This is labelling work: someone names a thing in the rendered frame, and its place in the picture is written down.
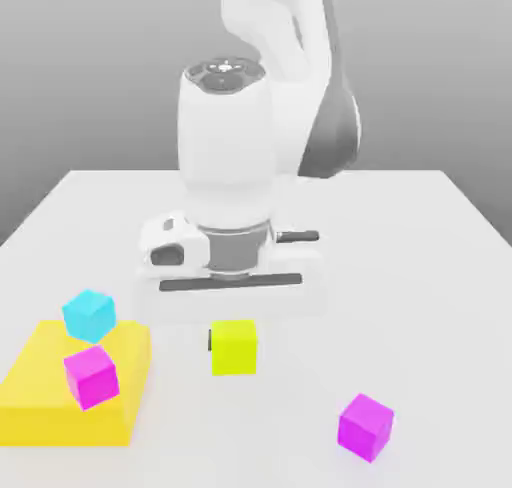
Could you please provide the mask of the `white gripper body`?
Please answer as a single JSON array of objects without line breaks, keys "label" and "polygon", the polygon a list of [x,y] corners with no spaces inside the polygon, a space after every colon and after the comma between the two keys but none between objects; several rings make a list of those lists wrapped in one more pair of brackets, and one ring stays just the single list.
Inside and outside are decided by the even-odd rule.
[{"label": "white gripper body", "polygon": [[246,277],[151,276],[135,279],[139,321],[302,318],[326,309],[326,269],[309,247],[278,247]]}]

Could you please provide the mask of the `small magenta cube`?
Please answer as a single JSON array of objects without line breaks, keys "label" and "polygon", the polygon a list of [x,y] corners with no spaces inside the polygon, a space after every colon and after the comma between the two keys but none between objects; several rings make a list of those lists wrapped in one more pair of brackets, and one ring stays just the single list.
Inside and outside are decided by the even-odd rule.
[{"label": "small magenta cube", "polygon": [[360,393],[339,417],[337,443],[372,463],[390,439],[394,417],[392,409]]},{"label": "small magenta cube", "polygon": [[116,366],[99,345],[63,360],[69,390],[82,411],[119,395]]}]

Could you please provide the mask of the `large yellow box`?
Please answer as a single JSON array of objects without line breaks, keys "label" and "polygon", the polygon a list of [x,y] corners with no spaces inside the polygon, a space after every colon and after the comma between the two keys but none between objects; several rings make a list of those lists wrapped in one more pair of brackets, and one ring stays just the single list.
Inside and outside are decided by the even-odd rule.
[{"label": "large yellow box", "polygon": [[127,446],[151,362],[148,327],[120,321],[98,344],[117,375],[119,393],[82,409],[86,394],[71,356],[94,346],[67,333],[62,321],[41,321],[0,382],[0,446]]}]

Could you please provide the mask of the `small lime yellow cube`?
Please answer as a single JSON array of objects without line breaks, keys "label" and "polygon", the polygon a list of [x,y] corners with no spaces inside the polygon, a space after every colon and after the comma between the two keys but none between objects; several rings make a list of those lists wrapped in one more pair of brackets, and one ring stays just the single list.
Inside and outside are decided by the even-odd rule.
[{"label": "small lime yellow cube", "polygon": [[256,373],[258,338],[253,320],[218,320],[209,329],[214,376]]}]

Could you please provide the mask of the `small cyan cube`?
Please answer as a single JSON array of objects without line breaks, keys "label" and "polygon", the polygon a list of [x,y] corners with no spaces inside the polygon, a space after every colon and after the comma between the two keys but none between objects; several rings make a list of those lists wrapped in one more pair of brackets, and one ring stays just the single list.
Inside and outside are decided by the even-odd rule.
[{"label": "small cyan cube", "polygon": [[62,307],[68,334],[96,344],[116,326],[113,299],[100,292],[84,290]]}]

